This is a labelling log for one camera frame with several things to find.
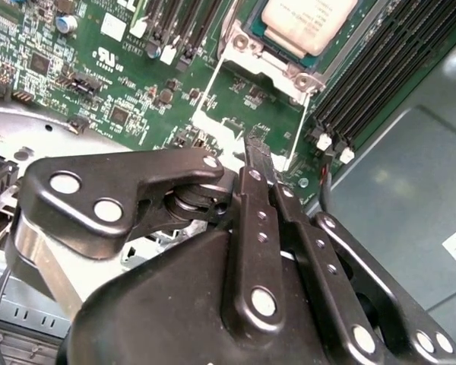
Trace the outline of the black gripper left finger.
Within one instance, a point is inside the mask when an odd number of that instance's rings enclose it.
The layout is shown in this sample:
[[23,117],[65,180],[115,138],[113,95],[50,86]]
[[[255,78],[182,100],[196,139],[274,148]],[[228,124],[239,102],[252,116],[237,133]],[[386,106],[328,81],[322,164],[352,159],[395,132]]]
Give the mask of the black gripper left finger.
[[43,158],[22,179],[11,239],[34,268],[33,286],[60,303],[76,332],[91,320],[126,338],[160,334],[167,315],[141,301],[146,288],[132,277],[96,299],[91,314],[80,311],[116,276],[99,267],[143,237],[158,236],[181,257],[190,243],[221,243],[232,250],[226,327],[239,338],[273,338],[285,323],[277,213],[268,201],[276,181],[269,148],[253,139],[244,161],[228,166],[203,148]]

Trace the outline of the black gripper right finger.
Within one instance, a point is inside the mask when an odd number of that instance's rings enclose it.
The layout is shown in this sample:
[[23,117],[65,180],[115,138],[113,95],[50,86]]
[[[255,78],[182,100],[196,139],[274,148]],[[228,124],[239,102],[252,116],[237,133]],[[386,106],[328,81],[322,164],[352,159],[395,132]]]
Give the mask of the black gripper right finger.
[[333,215],[308,216],[267,157],[288,318],[268,364],[456,364],[456,344]]

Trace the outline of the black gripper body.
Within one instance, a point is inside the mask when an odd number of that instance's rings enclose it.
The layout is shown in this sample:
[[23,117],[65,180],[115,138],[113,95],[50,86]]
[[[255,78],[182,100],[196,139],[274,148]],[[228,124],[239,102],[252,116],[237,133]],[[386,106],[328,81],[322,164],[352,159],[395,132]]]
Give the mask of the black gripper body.
[[76,315],[69,364],[348,364],[322,341],[296,264],[282,259],[286,322],[257,348],[221,317],[230,235],[203,233],[98,288]]

